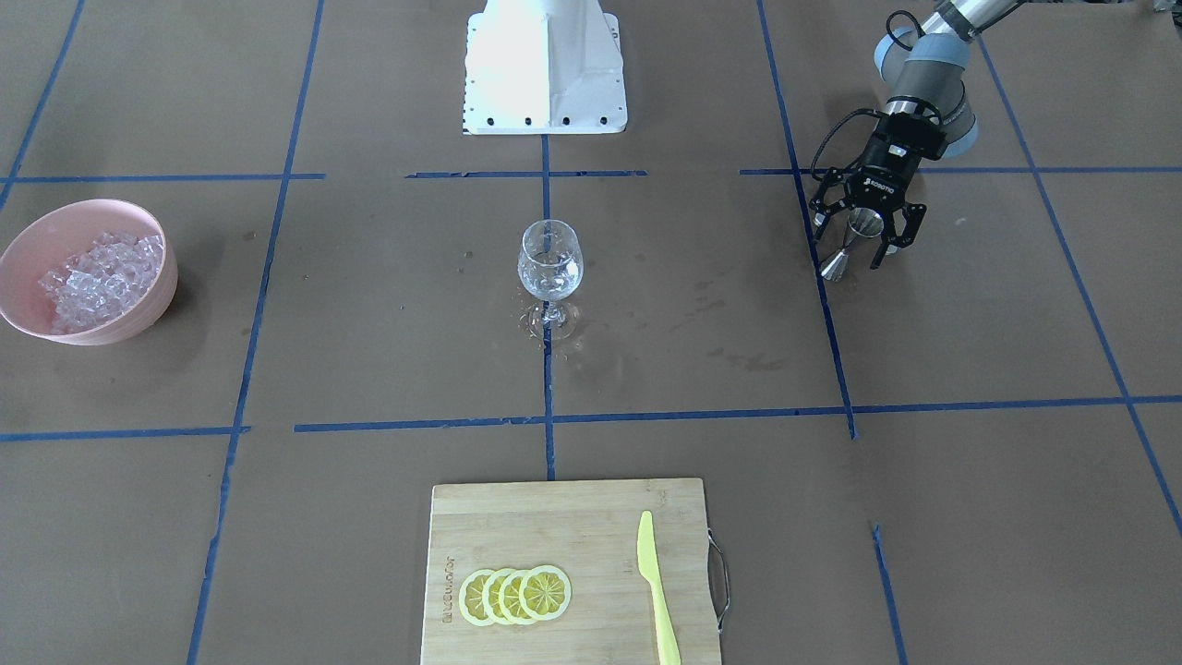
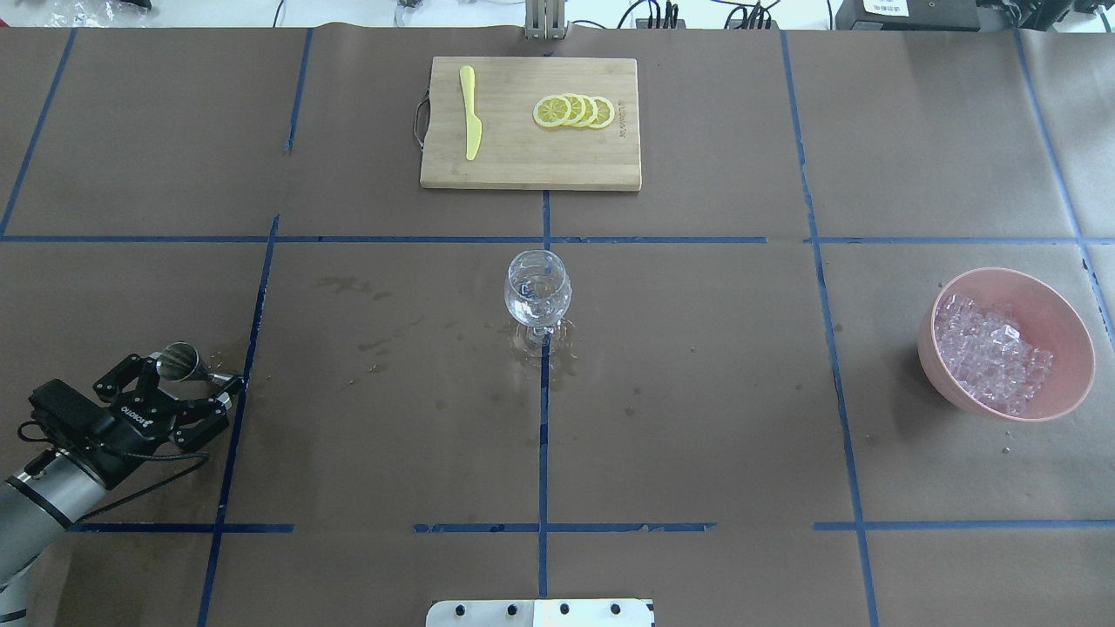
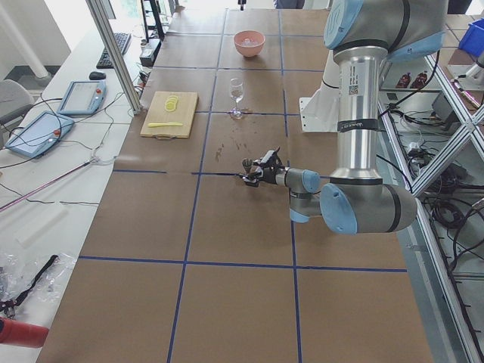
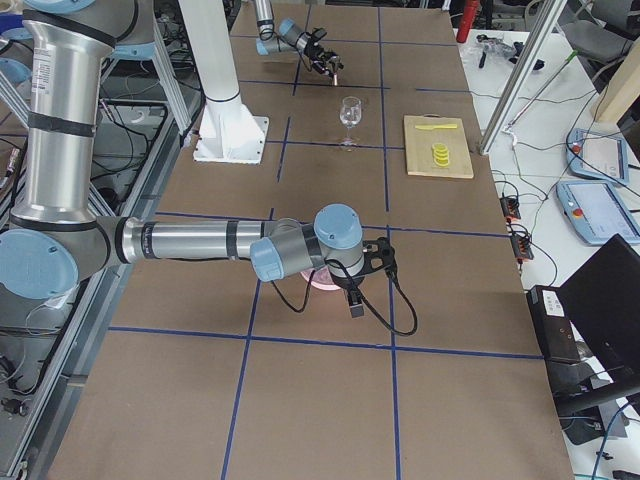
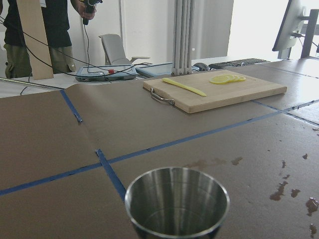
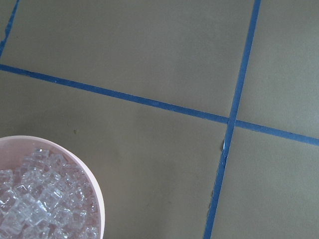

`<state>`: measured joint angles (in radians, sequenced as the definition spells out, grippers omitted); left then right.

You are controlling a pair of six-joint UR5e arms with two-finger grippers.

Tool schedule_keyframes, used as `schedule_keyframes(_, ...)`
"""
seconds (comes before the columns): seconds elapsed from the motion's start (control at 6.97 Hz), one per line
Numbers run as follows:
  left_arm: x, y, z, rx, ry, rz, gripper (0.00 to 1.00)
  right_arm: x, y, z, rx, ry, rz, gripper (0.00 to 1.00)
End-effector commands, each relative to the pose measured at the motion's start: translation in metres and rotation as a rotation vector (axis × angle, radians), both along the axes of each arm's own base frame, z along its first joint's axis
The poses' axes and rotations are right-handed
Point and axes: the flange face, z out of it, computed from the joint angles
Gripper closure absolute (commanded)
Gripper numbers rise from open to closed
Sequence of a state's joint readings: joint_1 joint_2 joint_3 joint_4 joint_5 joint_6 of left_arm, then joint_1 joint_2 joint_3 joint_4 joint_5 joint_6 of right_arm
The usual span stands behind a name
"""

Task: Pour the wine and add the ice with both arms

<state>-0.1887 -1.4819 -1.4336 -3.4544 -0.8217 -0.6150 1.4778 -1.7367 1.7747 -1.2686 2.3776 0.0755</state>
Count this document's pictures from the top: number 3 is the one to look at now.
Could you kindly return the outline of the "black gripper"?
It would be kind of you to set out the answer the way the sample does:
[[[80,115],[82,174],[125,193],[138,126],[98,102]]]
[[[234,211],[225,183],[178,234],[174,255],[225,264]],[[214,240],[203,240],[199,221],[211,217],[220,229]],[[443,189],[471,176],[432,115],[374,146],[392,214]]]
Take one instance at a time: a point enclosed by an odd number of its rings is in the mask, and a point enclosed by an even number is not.
[[[272,185],[286,185],[286,176],[288,168],[286,166],[276,167],[270,166],[267,163],[263,163],[260,160],[255,160],[251,168],[252,171],[262,170],[260,177],[254,178],[244,176],[244,183],[246,186],[257,188],[259,183],[266,182]]]

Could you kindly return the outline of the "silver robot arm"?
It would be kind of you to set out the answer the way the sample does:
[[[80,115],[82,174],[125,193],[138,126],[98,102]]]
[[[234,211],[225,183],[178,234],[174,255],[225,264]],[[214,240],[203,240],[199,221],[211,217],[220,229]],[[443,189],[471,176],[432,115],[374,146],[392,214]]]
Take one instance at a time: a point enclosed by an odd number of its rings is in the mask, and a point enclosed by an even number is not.
[[[326,184],[318,173],[285,166],[274,150],[243,162],[246,185],[282,185],[290,218],[321,216],[340,234],[390,233],[417,215],[411,193],[383,182],[376,166],[378,91],[384,61],[408,61],[437,52],[445,36],[445,1],[335,1],[325,46],[339,67],[337,167]]]

